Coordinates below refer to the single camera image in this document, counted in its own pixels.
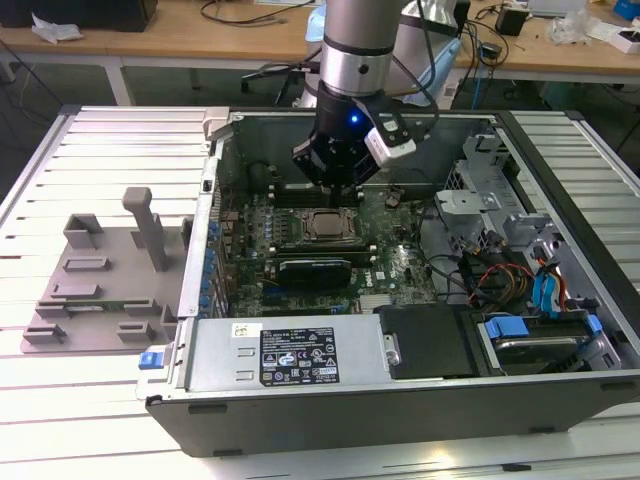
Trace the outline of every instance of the floor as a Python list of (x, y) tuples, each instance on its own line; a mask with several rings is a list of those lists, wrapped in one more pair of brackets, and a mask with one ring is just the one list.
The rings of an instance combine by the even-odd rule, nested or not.
[[(33, 75), (14, 64), (16, 80), (0, 88), (0, 199), (6, 195), (30, 155), (55, 118), (58, 104)], [(240, 92), (246, 72), (200, 70), (201, 89), (193, 90), (185, 69), (128, 68), (127, 74), (138, 105), (273, 105), (282, 79), (265, 79)], [(66, 104), (113, 105), (103, 70), (92, 66), (36, 65), (35, 74)], [(482, 109), (577, 110), (614, 149), (638, 121), (640, 89), (600, 85), (493, 81), (481, 84)], [(469, 109), (475, 86), (467, 82), (454, 108)], [(301, 85), (291, 87), (281, 105), (300, 95)], [(636, 171), (640, 169), (640, 128), (620, 152)]]

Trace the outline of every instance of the white label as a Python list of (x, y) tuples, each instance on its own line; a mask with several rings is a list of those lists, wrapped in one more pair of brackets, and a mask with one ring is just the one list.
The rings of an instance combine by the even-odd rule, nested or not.
[(100, 305), (80, 305), (77, 307), (66, 307), (67, 312), (104, 312)]
[(234, 323), (231, 325), (231, 337), (255, 338), (260, 336), (261, 323)]

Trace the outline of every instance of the warning label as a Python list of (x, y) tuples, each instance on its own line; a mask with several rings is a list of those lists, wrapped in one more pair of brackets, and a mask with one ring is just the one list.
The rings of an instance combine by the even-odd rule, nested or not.
[(340, 381), (333, 328), (262, 330), (260, 359), (265, 387)]

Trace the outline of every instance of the black electronic device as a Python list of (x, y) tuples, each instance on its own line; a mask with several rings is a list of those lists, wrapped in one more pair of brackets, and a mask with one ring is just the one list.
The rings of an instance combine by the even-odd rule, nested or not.
[(480, 45), (480, 56), (487, 60), (498, 60), (502, 53), (502, 47), (495, 43), (482, 42)]
[(496, 31), (502, 35), (517, 37), (522, 31), (529, 13), (529, 10), (521, 8), (502, 8), (496, 20)]
[(157, 5), (158, 0), (3, 0), (0, 23), (3, 27), (29, 27), (33, 12), (38, 18), (59, 25), (142, 32)]
[(495, 375), (483, 353), (477, 319), (461, 305), (393, 305), (381, 307), (387, 352), (397, 355), (391, 378), (470, 378)]
[(457, 35), (462, 35), (462, 29), (469, 17), (469, 9), (471, 8), (471, 0), (458, 0), (456, 6), (453, 9), (453, 18), (456, 19), (458, 24)]
[(336, 258), (287, 260), (278, 267), (278, 284), (286, 289), (318, 291), (345, 288), (351, 263)]

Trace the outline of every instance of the blue latch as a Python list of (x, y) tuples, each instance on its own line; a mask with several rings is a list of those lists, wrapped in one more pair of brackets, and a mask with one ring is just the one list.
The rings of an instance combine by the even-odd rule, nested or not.
[(485, 323), (489, 338), (526, 337), (529, 329), (522, 317), (493, 317)]
[(602, 331), (602, 324), (600, 323), (598, 317), (596, 317), (595, 315), (587, 316), (587, 325), (589, 325), (589, 328), (591, 329), (591, 333), (593, 335)]
[(163, 358), (163, 352), (143, 352), (140, 354), (138, 368), (140, 370), (157, 370), (164, 368)]

